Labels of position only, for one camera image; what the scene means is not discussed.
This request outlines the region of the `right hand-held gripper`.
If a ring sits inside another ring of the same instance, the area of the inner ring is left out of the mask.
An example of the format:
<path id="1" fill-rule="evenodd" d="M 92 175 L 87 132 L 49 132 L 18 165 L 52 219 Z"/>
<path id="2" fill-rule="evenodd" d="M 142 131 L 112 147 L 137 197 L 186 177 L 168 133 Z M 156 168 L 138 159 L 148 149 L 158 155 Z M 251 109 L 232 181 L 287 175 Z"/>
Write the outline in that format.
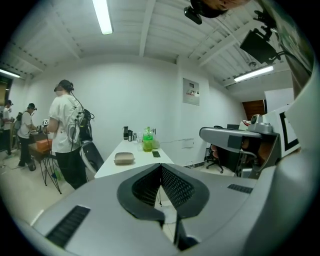
<path id="1" fill-rule="evenodd" d="M 264 115 L 256 114 L 244 120 L 237 129 L 202 127 L 199 136 L 210 144 L 211 155 L 224 172 L 224 167 L 239 178 L 258 179 L 262 171 L 277 165 L 280 160 L 300 149 L 297 136 L 286 117 L 289 103 Z M 242 150 L 242 141 L 260 139 L 264 143 L 265 162 L 260 165 L 257 157 Z"/>

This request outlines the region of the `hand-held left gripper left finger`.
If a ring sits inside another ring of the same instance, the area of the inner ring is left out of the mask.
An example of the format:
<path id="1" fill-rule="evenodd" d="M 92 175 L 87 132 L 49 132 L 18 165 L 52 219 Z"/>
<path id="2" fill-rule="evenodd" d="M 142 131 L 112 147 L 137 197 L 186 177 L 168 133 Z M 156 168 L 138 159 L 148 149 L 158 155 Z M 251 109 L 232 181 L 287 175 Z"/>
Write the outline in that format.
<path id="1" fill-rule="evenodd" d="M 119 203 L 119 185 L 157 164 L 96 178 L 45 210 L 33 228 L 50 238 L 54 228 L 75 208 L 87 215 L 63 249 L 78 256 L 175 256 L 179 250 L 158 221 L 141 220 Z"/>

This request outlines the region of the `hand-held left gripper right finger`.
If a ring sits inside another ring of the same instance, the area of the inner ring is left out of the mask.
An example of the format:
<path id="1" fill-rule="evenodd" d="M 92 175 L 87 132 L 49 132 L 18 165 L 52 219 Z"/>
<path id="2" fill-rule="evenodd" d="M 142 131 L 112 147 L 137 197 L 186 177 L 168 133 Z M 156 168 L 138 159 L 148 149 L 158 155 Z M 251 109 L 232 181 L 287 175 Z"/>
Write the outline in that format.
<path id="1" fill-rule="evenodd" d="M 218 231 L 243 205 L 257 181 L 161 166 L 161 186 L 176 212 L 173 243 L 189 249 Z"/>

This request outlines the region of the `person's right hand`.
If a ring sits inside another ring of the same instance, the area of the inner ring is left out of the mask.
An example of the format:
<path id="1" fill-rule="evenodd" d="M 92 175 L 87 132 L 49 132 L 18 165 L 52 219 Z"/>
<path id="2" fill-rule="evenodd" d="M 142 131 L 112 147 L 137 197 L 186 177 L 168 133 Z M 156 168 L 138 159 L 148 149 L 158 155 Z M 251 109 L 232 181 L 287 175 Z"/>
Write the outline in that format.
<path id="1" fill-rule="evenodd" d="M 260 139 L 256 140 L 252 137 L 245 138 L 242 141 L 241 148 L 243 151 L 253 153 L 260 165 L 265 162 L 265 145 Z"/>

